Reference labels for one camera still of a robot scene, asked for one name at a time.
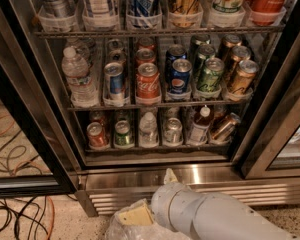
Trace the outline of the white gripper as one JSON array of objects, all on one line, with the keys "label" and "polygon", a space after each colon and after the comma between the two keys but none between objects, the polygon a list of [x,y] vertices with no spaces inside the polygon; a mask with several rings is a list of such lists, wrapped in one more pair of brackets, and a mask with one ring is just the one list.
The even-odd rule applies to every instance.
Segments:
[{"label": "white gripper", "polygon": [[[166,185],[161,186],[153,194],[151,209],[159,225],[174,232],[190,233],[195,212],[202,202],[203,195],[177,181],[173,170],[167,168],[164,176]],[[150,226],[154,223],[146,199],[120,210],[117,219],[122,225],[127,226]]]}]

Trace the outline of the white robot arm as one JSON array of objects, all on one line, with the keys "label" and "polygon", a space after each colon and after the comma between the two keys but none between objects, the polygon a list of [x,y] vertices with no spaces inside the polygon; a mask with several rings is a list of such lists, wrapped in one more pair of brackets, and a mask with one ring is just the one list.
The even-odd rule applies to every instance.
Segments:
[{"label": "white robot arm", "polygon": [[193,191],[172,169],[150,202],[140,200],[116,218],[127,226],[157,223],[192,240],[300,240],[227,194]]}]

